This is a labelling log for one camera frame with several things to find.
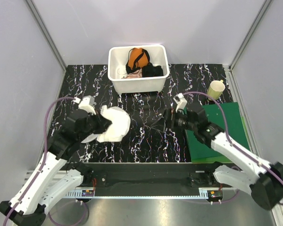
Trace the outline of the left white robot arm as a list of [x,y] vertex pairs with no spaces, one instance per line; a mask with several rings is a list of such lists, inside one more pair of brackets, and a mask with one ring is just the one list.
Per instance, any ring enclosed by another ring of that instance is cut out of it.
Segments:
[[67,116],[60,130],[45,144],[38,166],[25,185],[10,200],[0,203],[0,212],[6,220],[18,226],[40,226],[50,210],[75,187],[92,182],[92,169],[77,164],[54,186],[50,182],[66,165],[82,141],[89,135],[107,131],[112,121],[100,113],[79,109]]

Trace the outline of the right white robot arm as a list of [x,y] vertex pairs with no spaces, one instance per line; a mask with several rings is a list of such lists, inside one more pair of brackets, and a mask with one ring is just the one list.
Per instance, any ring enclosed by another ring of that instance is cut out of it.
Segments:
[[205,174],[207,185],[214,187],[220,183],[237,188],[249,194],[265,210],[282,204],[283,165],[279,162],[271,164],[237,143],[227,130],[208,120],[203,108],[192,111],[166,109],[151,128],[161,132],[169,129],[192,131],[200,143],[239,167],[239,170],[234,170],[219,163],[214,170]]

